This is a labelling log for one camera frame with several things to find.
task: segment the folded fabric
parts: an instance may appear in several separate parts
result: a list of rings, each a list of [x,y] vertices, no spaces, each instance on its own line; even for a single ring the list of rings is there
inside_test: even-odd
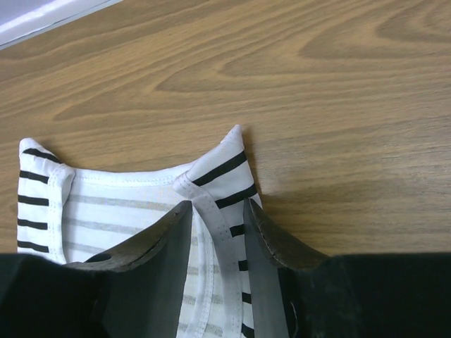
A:
[[[198,160],[143,173],[72,168],[20,142],[18,252],[66,264],[115,246],[184,199],[192,241],[177,337],[253,337],[243,200],[261,204],[235,126]]]

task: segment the white shirt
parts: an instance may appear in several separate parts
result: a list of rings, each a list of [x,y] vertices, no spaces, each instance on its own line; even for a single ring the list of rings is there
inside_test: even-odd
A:
[[[66,264],[115,246],[184,199],[192,241],[178,337],[253,337],[243,200],[260,198],[239,125],[198,160],[145,173],[72,168],[20,142],[18,252]]]

